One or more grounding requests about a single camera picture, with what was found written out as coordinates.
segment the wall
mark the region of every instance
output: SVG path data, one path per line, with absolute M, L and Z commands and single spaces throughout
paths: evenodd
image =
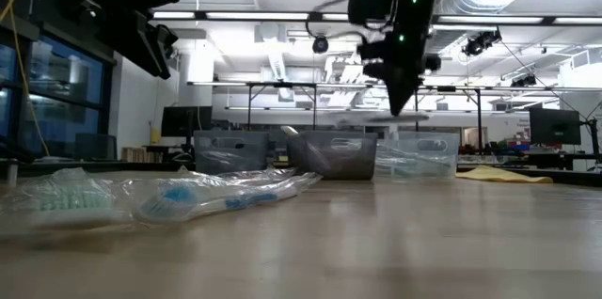
M 178 100 L 180 75 L 170 69 L 167 80 L 153 77 L 121 55 L 113 71 L 109 134 L 117 137 L 121 148 L 141 147 L 151 143 L 151 126 L 161 128 L 163 108 Z

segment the ceiling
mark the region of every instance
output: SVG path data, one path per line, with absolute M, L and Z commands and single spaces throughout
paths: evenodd
M 161 10 L 260 10 L 260 11 L 311 11 L 329 0 L 181 0 L 180 3 L 162 7 Z M 327 11 L 346 11 L 346 2 Z M 498 13 L 517 15 L 581 15 L 602 14 L 602 0 L 514 0 Z M 255 42 L 255 27 L 251 22 L 162 22 L 185 34 L 189 29 L 208 32 L 215 51 L 215 72 L 257 73 L 270 65 L 263 43 Z M 281 23 L 288 31 L 303 31 L 303 23 Z M 312 31 L 332 35 L 346 30 L 357 30 L 349 24 L 312 24 Z M 558 63 L 580 52 L 582 45 L 602 43 L 602 27 L 516 27 L 500 28 L 504 42 L 524 64 L 536 63 L 538 76 L 553 79 L 558 74 Z M 501 75 L 520 70 L 522 64 L 501 44 L 467 63 L 459 54 L 461 46 L 451 46 L 454 41 L 476 34 L 463 31 L 436 31 L 427 50 L 440 53 L 444 60 L 440 71 L 427 77 L 434 84 L 495 84 Z M 283 48 L 282 59 L 286 67 L 324 69 L 332 55 L 346 52 L 350 55 L 355 45 L 349 41 L 331 40 L 329 52 L 315 55 L 311 39 L 295 39 L 294 44 Z

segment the fluorescent light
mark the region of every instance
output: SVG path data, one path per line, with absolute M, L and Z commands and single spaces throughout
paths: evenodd
M 191 82 L 191 84 L 206 87 L 246 87 L 246 83 L 242 82 Z
M 309 38 L 308 31 L 304 30 L 288 30 L 286 32 L 287 37 L 300 37 L 300 38 Z
M 322 15 L 322 19 L 325 21 L 348 21 L 349 20 L 346 13 L 325 13 Z
M 209 19 L 231 20 L 295 20 L 305 21 L 307 13 L 275 13 L 275 12 L 207 12 Z
M 234 111 L 248 111 L 248 107 L 246 106 L 226 106 L 224 107 L 224 109 Z M 265 110 L 265 107 L 251 107 L 251 110 Z
M 368 84 L 318 84 L 317 87 L 366 88 L 366 87 L 372 87 L 372 85 L 368 85 Z
M 602 18 L 596 17 L 561 17 L 554 24 L 602 24 Z
M 158 19 L 194 19 L 195 12 L 157 11 L 153 13 L 153 17 Z
M 497 28 L 491 25 L 449 25 L 434 24 L 433 29 L 437 31 L 496 31 Z
M 440 23 L 483 23 L 483 24 L 539 24 L 543 17 L 512 17 L 512 16 L 441 16 Z

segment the black equipment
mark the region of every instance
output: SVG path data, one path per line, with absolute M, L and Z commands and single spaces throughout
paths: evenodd
M 387 85 L 390 112 L 398 116 L 405 103 L 422 83 L 425 70 L 440 69 L 435 54 L 424 53 L 430 36 L 435 0 L 349 0 L 351 24 L 362 25 L 385 34 L 372 43 L 366 40 L 357 47 L 364 74 L 383 80 Z M 380 23 L 378 28 L 370 24 Z
M 581 145 L 577 111 L 530 109 L 531 144 Z
M 167 60 L 178 37 L 166 26 L 150 25 L 153 8 L 180 0 L 58 0 L 67 19 L 78 23 L 87 14 L 100 30 L 96 37 L 153 76 L 169 78 Z
M 194 131 L 211 130 L 211 106 L 176 106 L 163 109 L 161 136 L 185 137 L 182 150 L 190 153 L 193 150 L 191 138 Z
M 466 56 L 480 55 L 489 49 L 494 43 L 501 41 L 499 29 L 495 32 L 487 31 L 480 33 L 477 37 L 468 39 L 467 45 L 462 49 Z

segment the plastic bin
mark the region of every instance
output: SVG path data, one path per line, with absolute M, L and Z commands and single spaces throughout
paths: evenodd
M 327 180 L 370 180 L 378 134 L 304 132 L 289 138 L 293 166 Z
M 195 131 L 197 172 L 219 174 L 267 167 L 269 134 L 243 131 Z
M 454 178 L 460 134 L 398 132 L 380 140 L 376 173 L 393 177 Z

